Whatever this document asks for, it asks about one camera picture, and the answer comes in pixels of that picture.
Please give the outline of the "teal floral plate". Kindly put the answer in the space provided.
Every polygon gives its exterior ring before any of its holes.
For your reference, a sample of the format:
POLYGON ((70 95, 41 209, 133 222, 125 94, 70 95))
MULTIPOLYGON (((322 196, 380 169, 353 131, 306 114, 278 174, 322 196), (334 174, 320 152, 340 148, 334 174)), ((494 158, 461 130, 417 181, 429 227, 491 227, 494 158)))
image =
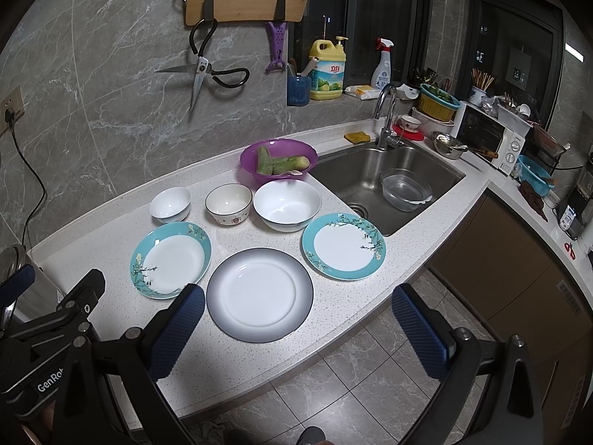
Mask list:
POLYGON ((174 299, 187 284, 202 279, 211 258, 210 238, 198 224, 165 224, 145 236, 133 252, 131 282, 148 299, 174 299))
POLYGON ((383 235, 370 221, 354 214, 316 218, 302 234, 302 254, 327 277, 356 281, 379 270, 387 252, 383 235))

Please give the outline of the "white plate grey rim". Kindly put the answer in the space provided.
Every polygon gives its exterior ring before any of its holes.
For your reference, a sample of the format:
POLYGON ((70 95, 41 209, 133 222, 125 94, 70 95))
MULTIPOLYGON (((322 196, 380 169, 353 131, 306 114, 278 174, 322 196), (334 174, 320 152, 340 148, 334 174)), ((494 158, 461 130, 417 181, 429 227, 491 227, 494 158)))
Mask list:
POLYGON ((246 249, 225 259, 209 279, 208 312, 220 330, 245 343, 271 343, 297 330, 314 302, 309 272, 291 255, 246 249))

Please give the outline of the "small white bowl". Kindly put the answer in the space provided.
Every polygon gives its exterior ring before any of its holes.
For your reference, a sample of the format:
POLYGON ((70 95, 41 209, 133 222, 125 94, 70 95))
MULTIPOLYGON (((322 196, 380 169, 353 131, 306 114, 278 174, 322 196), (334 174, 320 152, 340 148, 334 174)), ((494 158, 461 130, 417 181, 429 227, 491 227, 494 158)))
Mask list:
POLYGON ((150 204, 151 216, 162 224, 183 221, 191 209, 191 194, 184 187, 159 193, 150 204))

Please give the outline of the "white bowl red pattern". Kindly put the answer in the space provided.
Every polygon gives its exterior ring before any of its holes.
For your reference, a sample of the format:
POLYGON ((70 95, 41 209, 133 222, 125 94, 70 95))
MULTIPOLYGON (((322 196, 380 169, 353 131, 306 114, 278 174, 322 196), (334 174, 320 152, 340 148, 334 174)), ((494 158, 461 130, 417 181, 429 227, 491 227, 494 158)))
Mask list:
POLYGON ((234 226, 245 221, 251 205, 250 188, 238 183, 218 186, 205 199, 207 212, 222 226, 234 226))

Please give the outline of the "large white bowl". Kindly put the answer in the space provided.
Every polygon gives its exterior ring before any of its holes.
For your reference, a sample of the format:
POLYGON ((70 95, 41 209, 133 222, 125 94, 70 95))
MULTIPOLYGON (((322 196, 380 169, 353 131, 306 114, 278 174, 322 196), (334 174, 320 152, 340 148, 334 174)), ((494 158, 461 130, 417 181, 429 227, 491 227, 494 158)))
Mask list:
POLYGON ((306 182, 277 180, 255 192, 253 208, 272 230, 291 233, 304 229, 316 217, 322 208, 322 197, 306 182))

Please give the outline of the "kitchen scissors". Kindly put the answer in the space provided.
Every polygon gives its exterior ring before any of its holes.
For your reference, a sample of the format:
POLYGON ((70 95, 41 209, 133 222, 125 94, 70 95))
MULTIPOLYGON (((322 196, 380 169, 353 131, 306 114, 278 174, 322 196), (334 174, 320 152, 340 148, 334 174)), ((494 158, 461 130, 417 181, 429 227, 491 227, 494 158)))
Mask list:
POLYGON ((223 89, 239 89, 250 79, 250 70, 248 68, 237 67, 215 70, 211 61, 206 57, 206 47, 211 41, 217 27, 218 21, 215 18, 202 18, 191 28, 189 34, 190 49, 197 56, 197 61, 193 65, 178 65, 158 70, 158 73, 188 73, 188 75, 193 76, 189 113, 193 113, 193 110, 196 108, 202 85, 208 76, 211 77, 216 85, 221 86, 223 89), (210 29, 203 38, 200 46, 197 46, 195 41, 196 33, 200 27, 206 24, 210 25, 210 29))

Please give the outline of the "stainless rice cooker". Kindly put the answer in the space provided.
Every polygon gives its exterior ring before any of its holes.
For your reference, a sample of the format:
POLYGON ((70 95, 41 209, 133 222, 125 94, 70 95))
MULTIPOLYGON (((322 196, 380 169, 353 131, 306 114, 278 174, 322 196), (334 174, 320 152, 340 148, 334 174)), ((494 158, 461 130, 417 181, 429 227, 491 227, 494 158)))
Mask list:
POLYGON ((1 251, 1 330, 56 311, 64 294, 21 244, 1 251))

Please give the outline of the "person shoe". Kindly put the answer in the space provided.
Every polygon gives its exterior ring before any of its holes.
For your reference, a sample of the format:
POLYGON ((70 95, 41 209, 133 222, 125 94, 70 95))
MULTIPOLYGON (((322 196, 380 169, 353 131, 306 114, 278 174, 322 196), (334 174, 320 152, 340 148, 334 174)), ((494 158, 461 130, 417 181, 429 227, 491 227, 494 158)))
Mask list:
POLYGON ((309 426, 299 435, 296 445, 319 445, 326 442, 324 431, 317 426, 309 426))

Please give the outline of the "clear glass bowl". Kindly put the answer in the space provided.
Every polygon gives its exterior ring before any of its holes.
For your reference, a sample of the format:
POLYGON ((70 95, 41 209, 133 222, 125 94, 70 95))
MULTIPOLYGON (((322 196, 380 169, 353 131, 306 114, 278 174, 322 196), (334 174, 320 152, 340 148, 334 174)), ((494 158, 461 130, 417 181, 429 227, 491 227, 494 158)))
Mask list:
POLYGON ((402 212, 414 212, 433 200, 430 185, 405 169, 388 169, 381 174, 383 197, 402 212))

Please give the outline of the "stainless steel sink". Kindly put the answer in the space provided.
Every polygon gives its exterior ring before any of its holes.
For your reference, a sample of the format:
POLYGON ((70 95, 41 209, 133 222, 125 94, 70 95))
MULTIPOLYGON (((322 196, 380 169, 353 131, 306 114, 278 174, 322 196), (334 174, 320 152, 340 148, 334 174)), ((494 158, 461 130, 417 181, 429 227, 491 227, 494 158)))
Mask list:
POLYGON ((409 171, 426 182, 437 201, 464 174, 427 150, 404 142, 389 150, 364 144, 321 157, 312 175, 361 217, 372 222, 385 236, 394 234, 417 217, 430 203, 412 211, 401 211, 383 195, 381 175, 386 171, 409 171))

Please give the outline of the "steel saucepan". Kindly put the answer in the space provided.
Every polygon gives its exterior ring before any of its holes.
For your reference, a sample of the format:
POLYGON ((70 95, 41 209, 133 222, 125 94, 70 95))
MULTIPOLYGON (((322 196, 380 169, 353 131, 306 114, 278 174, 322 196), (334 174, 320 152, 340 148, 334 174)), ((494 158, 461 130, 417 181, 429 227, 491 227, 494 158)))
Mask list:
POLYGON ((457 160, 466 152, 489 159, 496 159, 498 157, 496 152, 469 147, 455 137, 452 137, 449 133, 432 132, 430 138, 434 150, 436 150, 438 154, 441 154, 442 157, 449 160, 457 160))

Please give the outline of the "teal plastic basket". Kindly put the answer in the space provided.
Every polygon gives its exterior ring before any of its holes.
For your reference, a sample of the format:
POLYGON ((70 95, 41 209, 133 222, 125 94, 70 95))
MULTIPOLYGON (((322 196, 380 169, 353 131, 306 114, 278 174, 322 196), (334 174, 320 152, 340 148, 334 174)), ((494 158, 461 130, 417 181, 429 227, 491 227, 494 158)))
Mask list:
POLYGON ((549 191, 554 188, 550 174, 527 156, 518 157, 514 171, 519 182, 528 182, 540 197, 547 196, 549 191))

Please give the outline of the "chrome faucet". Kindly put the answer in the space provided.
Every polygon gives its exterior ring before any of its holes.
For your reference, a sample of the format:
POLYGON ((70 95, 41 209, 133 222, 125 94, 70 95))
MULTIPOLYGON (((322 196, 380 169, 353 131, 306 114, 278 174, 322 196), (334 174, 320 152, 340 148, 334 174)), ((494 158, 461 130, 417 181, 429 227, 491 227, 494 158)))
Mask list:
POLYGON ((388 85, 385 85, 383 89, 380 90, 379 97, 375 104, 373 119, 381 118, 382 109, 385 105, 387 98, 390 98, 390 102, 381 132, 379 133, 379 137, 377 140, 377 148, 383 151, 388 149, 388 140, 392 137, 392 119, 394 116, 395 106, 399 101, 397 95, 397 85, 395 85, 395 83, 390 82, 388 83, 388 85))

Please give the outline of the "white microwave oven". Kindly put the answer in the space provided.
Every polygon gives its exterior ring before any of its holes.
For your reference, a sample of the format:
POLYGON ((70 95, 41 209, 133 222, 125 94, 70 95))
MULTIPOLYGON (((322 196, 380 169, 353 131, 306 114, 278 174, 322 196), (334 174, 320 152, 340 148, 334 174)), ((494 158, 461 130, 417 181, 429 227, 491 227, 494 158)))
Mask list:
POLYGON ((469 147, 497 154, 481 155, 490 166, 505 175, 511 174, 532 126, 519 116, 496 105, 497 117, 489 116, 470 102, 461 102, 456 112, 456 137, 469 147))

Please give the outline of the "purple plastic bowl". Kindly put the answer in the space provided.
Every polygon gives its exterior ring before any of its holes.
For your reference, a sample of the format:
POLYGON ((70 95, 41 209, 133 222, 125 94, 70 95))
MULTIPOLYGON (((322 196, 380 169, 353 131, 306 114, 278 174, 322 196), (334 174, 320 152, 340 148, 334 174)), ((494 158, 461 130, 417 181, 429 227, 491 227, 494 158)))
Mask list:
POLYGON ((302 180, 317 164, 317 151, 302 141, 272 139, 248 146, 240 155, 240 167, 258 184, 302 180))

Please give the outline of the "yellow sponge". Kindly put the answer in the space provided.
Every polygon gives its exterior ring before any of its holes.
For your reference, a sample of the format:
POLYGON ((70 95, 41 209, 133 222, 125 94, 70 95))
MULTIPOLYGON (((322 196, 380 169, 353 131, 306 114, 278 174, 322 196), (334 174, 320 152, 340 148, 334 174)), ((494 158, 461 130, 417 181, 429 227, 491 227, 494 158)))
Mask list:
POLYGON ((353 145, 370 143, 372 140, 365 132, 345 133, 344 138, 353 145))

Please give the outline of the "small red patterned bowl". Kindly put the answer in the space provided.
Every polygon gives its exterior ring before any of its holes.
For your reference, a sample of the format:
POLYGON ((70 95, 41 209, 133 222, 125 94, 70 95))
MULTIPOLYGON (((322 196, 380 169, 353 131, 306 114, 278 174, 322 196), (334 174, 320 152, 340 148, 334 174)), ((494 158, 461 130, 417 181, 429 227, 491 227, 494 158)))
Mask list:
POLYGON ((399 116, 399 126, 401 126, 401 128, 406 132, 417 133, 420 125, 421 121, 414 118, 414 116, 399 116))

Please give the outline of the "yellow teal basket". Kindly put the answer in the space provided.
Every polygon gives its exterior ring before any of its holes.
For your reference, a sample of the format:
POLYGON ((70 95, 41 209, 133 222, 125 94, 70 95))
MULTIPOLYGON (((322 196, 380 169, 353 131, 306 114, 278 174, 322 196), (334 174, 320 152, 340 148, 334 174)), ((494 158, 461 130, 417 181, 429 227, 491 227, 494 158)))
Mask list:
POLYGON ((421 83, 420 98, 417 108, 426 116, 441 122, 451 121, 460 107, 460 102, 450 93, 438 89, 435 85, 421 83))

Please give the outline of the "chopsticks holder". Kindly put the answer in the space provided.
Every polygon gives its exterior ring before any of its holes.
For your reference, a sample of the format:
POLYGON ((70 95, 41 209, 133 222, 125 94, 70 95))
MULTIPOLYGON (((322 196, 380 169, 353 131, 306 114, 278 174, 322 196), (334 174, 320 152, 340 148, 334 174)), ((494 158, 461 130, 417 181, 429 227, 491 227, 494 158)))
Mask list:
POLYGON ((478 68, 473 68, 471 70, 471 79, 473 85, 471 86, 468 101, 474 106, 480 106, 481 101, 487 95, 487 89, 494 82, 494 76, 478 68))

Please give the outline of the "white spray bottle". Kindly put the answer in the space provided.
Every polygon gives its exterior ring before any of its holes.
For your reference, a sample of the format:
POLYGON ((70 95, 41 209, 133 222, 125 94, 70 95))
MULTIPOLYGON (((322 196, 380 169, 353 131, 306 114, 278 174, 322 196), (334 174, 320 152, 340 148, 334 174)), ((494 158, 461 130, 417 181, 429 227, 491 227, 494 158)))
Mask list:
POLYGON ((382 90, 391 82, 391 49, 393 46, 394 42, 389 39, 377 39, 380 60, 372 75, 371 85, 374 89, 382 90))

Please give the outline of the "yellow dish soap bottle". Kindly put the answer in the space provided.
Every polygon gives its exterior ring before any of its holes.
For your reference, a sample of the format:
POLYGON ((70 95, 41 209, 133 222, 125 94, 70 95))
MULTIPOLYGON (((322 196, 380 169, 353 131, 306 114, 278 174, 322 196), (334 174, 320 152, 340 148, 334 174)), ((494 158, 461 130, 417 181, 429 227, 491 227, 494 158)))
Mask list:
POLYGON ((346 52, 344 42, 348 38, 337 36, 336 42, 326 39, 316 40, 309 51, 309 60, 317 60, 309 73, 311 79, 311 99, 338 99, 344 91, 346 52))

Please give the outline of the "blue cup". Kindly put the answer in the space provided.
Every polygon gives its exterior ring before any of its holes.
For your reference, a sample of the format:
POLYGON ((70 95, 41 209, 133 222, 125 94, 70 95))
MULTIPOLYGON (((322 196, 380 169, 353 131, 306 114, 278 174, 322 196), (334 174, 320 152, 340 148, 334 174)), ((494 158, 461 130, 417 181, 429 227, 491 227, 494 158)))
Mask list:
POLYGON ((286 91, 288 106, 306 106, 311 99, 311 83, 308 76, 290 75, 286 91))

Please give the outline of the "purple peeler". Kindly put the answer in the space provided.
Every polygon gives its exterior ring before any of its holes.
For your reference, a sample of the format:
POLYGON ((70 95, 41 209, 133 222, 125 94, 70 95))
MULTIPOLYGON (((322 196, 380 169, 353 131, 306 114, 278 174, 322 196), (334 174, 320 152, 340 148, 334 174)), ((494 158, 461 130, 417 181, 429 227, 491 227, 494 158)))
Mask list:
POLYGON ((271 61, 265 69, 265 73, 271 71, 281 70, 286 68, 286 61, 284 60, 284 37, 286 33, 286 23, 267 21, 265 29, 268 36, 269 48, 271 49, 271 61))

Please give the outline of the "wall power outlet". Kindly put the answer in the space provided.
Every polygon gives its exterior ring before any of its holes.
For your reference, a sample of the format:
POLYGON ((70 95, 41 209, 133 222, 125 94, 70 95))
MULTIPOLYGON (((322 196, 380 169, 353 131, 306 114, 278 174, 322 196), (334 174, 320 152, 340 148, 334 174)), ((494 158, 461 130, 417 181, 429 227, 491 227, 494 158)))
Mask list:
POLYGON ((24 116, 24 105, 20 86, 17 85, 0 105, 0 136, 14 126, 24 116))

